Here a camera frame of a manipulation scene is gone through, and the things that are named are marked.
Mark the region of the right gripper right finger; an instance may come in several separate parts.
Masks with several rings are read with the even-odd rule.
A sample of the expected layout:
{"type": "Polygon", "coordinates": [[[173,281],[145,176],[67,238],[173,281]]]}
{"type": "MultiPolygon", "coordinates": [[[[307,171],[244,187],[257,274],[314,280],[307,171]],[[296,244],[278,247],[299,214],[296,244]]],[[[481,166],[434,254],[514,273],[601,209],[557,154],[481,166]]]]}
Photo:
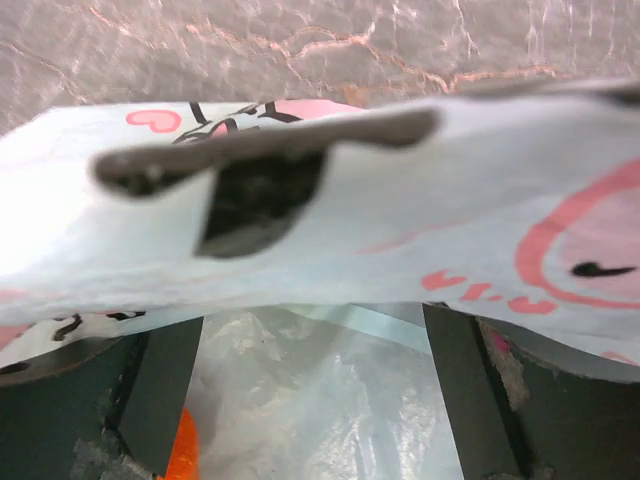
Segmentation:
{"type": "Polygon", "coordinates": [[[464,478],[638,478],[638,364],[445,304],[422,310],[464,478]]]}

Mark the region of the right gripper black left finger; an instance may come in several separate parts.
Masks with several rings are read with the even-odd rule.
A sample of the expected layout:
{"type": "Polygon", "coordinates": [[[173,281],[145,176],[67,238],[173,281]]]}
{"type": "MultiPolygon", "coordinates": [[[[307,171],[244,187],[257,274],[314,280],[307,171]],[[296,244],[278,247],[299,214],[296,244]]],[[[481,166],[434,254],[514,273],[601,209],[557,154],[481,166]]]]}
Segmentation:
{"type": "Polygon", "coordinates": [[[165,475],[202,325],[82,340],[2,367],[2,479],[165,475]]]}

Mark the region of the orange fake fruit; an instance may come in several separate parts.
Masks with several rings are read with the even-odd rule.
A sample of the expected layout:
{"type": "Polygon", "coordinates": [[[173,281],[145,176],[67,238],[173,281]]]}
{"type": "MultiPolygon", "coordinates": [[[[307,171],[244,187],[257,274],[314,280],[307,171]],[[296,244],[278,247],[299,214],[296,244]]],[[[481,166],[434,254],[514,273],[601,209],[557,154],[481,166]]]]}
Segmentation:
{"type": "Polygon", "coordinates": [[[164,480],[199,480],[199,439],[195,421],[184,408],[164,480]]]}

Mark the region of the light blue plastic bag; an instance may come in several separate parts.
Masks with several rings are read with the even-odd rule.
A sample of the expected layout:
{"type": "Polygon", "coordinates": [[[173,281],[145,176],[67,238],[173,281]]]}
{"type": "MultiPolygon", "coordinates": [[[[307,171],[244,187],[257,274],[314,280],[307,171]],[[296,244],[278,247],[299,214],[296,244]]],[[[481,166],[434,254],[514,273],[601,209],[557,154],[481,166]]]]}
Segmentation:
{"type": "Polygon", "coordinates": [[[445,304],[639,366],[639,83],[48,110],[1,139],[1,369],[235,308],[445,304]]]}

